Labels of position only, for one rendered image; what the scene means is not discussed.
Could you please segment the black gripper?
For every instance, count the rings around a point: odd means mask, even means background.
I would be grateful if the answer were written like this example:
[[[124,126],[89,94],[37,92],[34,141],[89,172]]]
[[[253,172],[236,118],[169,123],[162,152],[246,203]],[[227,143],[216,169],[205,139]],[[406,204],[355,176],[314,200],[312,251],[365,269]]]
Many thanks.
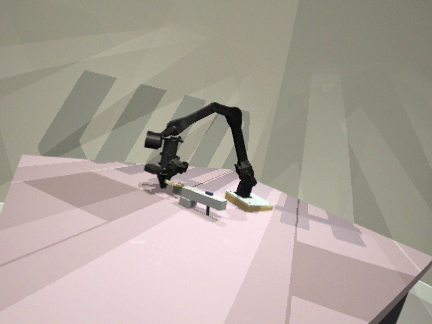
[[[172,159],[177,158],[177,155],[176,155],[176,153],[165,152],[163,150],[162,150],[162,152],[159,153],[159,155],[161,155],[161,160],[160,160],[160,162],[158,162],[158,165],[160,165],[160,166],[157,166],[155,164],[146,164],[144,171],[156,175],[160,188],[165,189],[167,186],[167,184],[164,183],[165,180],[170,181],[170,179],[174,175],[177,175],[177,173],[172,172],[172,170],[170,169],[169,166],[166,165],[166,163],[167,163],[169,158],[172,158]]]

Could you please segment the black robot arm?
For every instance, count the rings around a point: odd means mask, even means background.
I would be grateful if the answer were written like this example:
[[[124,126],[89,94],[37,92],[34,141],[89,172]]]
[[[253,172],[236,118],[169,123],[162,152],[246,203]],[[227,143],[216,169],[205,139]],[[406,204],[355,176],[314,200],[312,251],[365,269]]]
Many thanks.
[[[207,117],[212,113],[218,113],[224,115],[226,120],[231,128],[234,145],[237,154],[237,164],[235,165],[236,173],[239,175],[239,185],[237,187],[236,195],[242,198],[250,198],[253,186],[255,187],[257,181],[254,177],[253,168],[248,160],[243,133],[242,133],[242,111],[238,107],[228,107],[217,102],[212,102],[209,105],[189,114],[186,117],[178,118],[167,123],[166,128],[161,133],[156,133],[153,131],[147,132],[147,137],[145,140],[146,148],[157,149],[161,148],[162,139],[164,139],[163,143],[163,151],[176,153],[178,142],[183,143],[181,136],[172,137],[180,134],[191,124]],[[172,135],[170,138],[164,138]],[[166,165],[170,167],[173,173],[182,174],[183,171],[187,171],[188,163],[179,161],[180,157],[177,158],[169,158]]]

